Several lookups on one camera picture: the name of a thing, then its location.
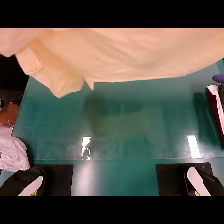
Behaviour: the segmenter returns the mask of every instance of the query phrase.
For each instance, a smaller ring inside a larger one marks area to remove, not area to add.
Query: glossy green surface
[[[219,62],[181,78],[97,83],[62,99],[30,78],[13,135],[35,163],[73,163],[73,195],[158,195],[155,164],[191,160],[187,136],[196,137],[200,161],[224,157],[205,95],[222,69]],[[82,156],[84,137],[90,154]]]

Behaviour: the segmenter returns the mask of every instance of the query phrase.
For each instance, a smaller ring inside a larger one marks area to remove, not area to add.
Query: white cloth
[[[210,86],[207,86],[207,88],[209,89],[211,94],[216,97],[219,120],[220,120],[220,124],[222,128],[222,133],[224,134],[224,111],[223,111],[222,103],[219,97],[218,86],[210,85]]]
[[[93,89],[200,70],[224,57],[224,28],[0,29],[0,53],[62,97],[84,81]]]
[[[11,136],[0,137],[0,169],[17,172],[27,170],[30,164],[26,154],[25,144]]]

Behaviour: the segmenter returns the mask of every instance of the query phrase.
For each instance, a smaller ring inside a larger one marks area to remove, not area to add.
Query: red object
[[[207,89],[207,95],[208,95],[208,99],[209,99],[213,114],[215,116],[216,124],[217,124],[218,130],[219,130],[219,135],[222,140],[222,144],[224,145],[224,134],[222,133],[222,127],[221,127],[221,123],[219,120],[216,96],[214,96],[208,89]]]

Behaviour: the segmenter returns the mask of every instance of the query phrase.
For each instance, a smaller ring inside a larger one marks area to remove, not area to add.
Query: green table
[[[73,163],[72,195],[158,195],[157,163],[208,161],[224,183],[224,151],[205,95],[220,72],[223,61],[186,77],[85,85],[62,99],[29,78],[13,136],[34,163]],[[200,159],[192,158],[192,136]]]

